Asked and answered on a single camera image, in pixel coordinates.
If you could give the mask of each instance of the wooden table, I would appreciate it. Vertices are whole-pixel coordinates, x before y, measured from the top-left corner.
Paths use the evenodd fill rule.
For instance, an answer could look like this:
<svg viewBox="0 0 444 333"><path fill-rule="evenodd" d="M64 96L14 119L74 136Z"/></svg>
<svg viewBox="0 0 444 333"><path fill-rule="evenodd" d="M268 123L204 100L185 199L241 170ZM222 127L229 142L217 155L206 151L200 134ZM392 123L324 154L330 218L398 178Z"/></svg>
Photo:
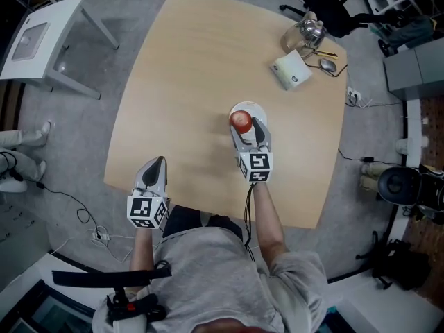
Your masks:
<svg viewBox="0 0 444 333"><path fill-rule="evenodd" d="M268 185L282 224L315 228L336 161L347 73L332 78L314 69L284 91L269 65L285 55L280 38L293 24L235 0L166 0L128 79L105 183L130 191L136 172L163 155L174 203L243 218L248 184L234 159L228 113L254 101L268 116ZM321 49L338 54L338 69L346 64L337 44L325 39Z"/></svg>

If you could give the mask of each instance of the person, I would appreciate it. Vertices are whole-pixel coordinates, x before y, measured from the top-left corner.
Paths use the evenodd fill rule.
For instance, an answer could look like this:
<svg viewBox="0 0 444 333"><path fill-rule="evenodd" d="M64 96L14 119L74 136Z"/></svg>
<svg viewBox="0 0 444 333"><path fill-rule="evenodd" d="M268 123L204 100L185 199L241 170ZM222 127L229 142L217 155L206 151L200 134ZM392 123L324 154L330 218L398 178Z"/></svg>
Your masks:
<svg viewBox="0 0 444 333"><path fill-rule="evenodd" d="M25 179L40 181L46 171L46 162L43 160L38 165L27 155L11 149L17 146L44 146L48 138L51 123L45 122L41 130L7 130L0 132L0 172L11 169L15 170Z"/></svg>
<svg viewBox="0 0 444 333"><path fill-rule="evenodd" d="M268 187L253 187L256 232L269 274L243 244L242 230L214 215L203 227L196 210L175 206L153 255L150 229L136 229L130 270L152 270L166 260L171 277L143 288L127 288L137 299L155 293L166 307L162 321L131 332L262 333L315 332L326 314L327 285L319 257L290 252ZM113 332L106 304L93 318L95 333Z"/></svg>

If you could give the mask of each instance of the gray cabinet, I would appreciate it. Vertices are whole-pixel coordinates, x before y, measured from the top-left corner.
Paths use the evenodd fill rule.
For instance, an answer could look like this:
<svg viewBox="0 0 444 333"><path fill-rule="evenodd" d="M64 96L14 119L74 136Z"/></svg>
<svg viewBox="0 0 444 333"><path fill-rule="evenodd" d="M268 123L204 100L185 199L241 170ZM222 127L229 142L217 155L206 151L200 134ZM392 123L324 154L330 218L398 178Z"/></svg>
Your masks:
<svg viewBox="0 0 444 333"><path fill-rule="evenodd" d="M401 100L444 95L444 38L384 60L387 88Z"/></svg>

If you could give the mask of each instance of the table leg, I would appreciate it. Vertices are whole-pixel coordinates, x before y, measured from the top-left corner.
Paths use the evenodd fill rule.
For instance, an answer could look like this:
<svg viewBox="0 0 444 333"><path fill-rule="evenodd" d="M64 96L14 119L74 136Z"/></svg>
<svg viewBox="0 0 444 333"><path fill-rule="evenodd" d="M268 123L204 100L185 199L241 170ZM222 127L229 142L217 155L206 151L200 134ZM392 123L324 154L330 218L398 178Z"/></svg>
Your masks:
<svg viewBox="0 0 444 333"><path fill-rule="evenodd" d="M38 88L43 89L48 92L53 91L53 87L45 84L43 79L19 79L19 81L22 81L25 84L29 84L29 85L38 87Z"/></svg>
<svg viewBox="0 0 444 333"><path fill-rule="evenodd" d="M66 85L70 89L76 90L77 92L80 92L81 94L87 95L89 97L92 97L93 99L100 99L101 93L97 92L96 90L90 89L87 86L84 86L84 84L80 84L78 81L75 81L66 75L59 73L56 70L50 70L47 74L48 78L59 82L63 85Z"/></svg>
<svg viewBox="0 0 444 333"><path fill-rule="evenodd" d="M119 48L119 43L112 36L111 32L105 27L97 16L92 14L91 9L85 3L82 3L82 13L93 26L97 27L100 32L102 32L103 36L105 36L105 38L111 43L112 48Z"/></svg>

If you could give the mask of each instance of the black office chair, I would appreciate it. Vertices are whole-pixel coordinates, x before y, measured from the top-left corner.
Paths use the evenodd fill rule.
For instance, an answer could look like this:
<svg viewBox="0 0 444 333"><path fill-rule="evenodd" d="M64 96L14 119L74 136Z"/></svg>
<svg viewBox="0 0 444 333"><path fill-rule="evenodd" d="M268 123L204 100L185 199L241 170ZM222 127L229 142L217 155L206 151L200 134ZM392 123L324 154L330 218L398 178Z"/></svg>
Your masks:
<svg viewBox="0 0 444 333"><path fill-rule="evenodd" d="M389 10L385 15L358 14L351 17L343 4L347 0L303 0L304 7L313 11L319 20L324 23L327 32L338 38L350 34L356 28L366 28L369 23L381 23L398 25L400 16L396 11ZM281 5L279 9L289 9L299 15L305 15L304 11L288 5Z"/></svg>

